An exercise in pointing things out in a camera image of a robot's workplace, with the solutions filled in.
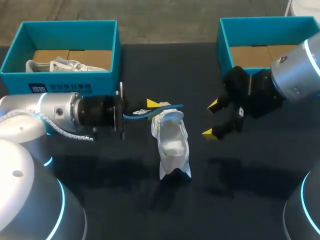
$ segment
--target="white object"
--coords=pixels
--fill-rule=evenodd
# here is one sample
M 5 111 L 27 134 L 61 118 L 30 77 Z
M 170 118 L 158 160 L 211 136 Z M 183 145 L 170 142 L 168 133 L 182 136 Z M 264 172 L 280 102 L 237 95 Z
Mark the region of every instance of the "white object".
M 289 0 L 284 16 L 313 16 L 320 23 L 320 0 Z
M 152 119 L 151 133 L 157 139 L 160 154 L 160 180 L 175 169 L 191 178 L 188 133 L 183 117 L 181 111 L 168 109 Z
M 75 60 L 65 60 L 57 57 L 54 61 L 48 63 L 35 62 L 28 60 L 25 64 L 27 73 L 33 72 L 97 72 L 107 71 L 100 67 L 86 66 Z
M 35 116 L 22 114 L 7 118 L 0 123 L 0 139 L 22 145 L 45 167 L 52 162 L 45 124 Z
M 21 145 L 0 139 L 0 239 L 84 240 L 75 196 Z
M 0 139 L 0 233 L 26 202 L 35 169 L 31 155 L 22 146 Z

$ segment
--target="white shoe upper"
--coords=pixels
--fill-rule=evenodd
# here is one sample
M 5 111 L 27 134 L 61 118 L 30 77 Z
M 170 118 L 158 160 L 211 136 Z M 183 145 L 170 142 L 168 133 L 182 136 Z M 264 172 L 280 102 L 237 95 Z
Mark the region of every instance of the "white shoe upper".
M 62 57 L 57 57 L 54 61 L 48 63 L 35 62 L 28 60 L 25 64 L 27 73 L 33 72 L 93 72 L 106 71 L 100 67 L 86 66 L 75 60 L 65 60 Z
M 168 109 L 152 119 L 151 133 L 157 139 L 160 154 L 160 179 L 174 169 L 191 177 L 188 133 L 183 117 L 181 111 Z

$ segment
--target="white cable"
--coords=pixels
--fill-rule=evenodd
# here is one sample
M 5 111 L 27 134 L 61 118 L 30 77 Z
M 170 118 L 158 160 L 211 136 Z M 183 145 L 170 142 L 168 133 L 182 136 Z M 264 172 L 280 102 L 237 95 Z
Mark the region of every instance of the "white cable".
M 31 116 L 39 116 L 41 119 L 43 119 L 46 123 L 48 123 L 54 130 L 56 130 L 59 134 L 69 138 L 69 139 L 75 139 L 75 140 L 82 140 L 82 141 L 94 141 L 93 137 L 90 136 L 80 136 L 68 133 L 64 130 L 62 130 L 60 127 L 58 127 L 50 118 L 48 118 L 46 115 L 42 114 L 39 111 L 33 110 L 33 109 L 15 109 L 10 112 L 8 112 L 6 115 L 0 117 L 0 123 L 3 121 L 10 119 L 12 117 L 22 115 L 22 114 L 28 114 Z
M 284 14 L 285 17 L 288 16 L 289 14 L 289 9 L 291 7 L 291 4 L 292 4 L 292 0 L 289 0 L 288 5 L 286 6 L 285 14 Z

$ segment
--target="cardboard box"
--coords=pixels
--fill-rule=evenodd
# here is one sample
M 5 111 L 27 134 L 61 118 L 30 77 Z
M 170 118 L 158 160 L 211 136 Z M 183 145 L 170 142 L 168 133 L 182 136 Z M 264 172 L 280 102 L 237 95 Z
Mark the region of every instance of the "cardboard box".
M 37 63 L 49 63 L 58 56 L 67 59 L 68 55 L 69 50 L 36 50 L 32 60 Z
M 76 60 L 84 65 L 110 70 L 111 50 L 70 51 L 68 60 Z
M 86 66 L 110 70 L 112 50 L 36 50 L 33 61 L 49 63 L 57 57 L 66 60 L 75 60 Z
M 56 57 L 73 58 L 107 71 L 26 72 L 28 60 L 48 63 Z M 117 21 L 30 21 L 20 25 L 0 74 L 10 94 L 38 93 L 34 89 L 42 89 L 44 93 L 115 95 L 120 65 Z
M 297 45 L 273 45 L 268 46 L 270 57 L 273 61 L 285 56 L 291 50 L 295 49 Z
M 223 77 L 234 66 L 254 74 L 320 32 L 312 16 L 221 18 L 217 59 Z
M 230 52 L 235 66 L 265 69 L 296 47 L 297 45 L 232 46 Z

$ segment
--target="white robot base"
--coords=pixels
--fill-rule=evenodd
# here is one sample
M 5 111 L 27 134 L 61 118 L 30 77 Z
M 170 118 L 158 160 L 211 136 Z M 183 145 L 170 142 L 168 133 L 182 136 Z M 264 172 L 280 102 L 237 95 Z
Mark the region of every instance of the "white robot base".
M 40 164 L 47 169 L 53 169 L 46 127 L 36 116 L 22 114 L 4 120 L 0 123 L 0 139 L 22 145 Z
M 21 145 L 0 139 L 0 239 L 85 240 L 76 197 Z

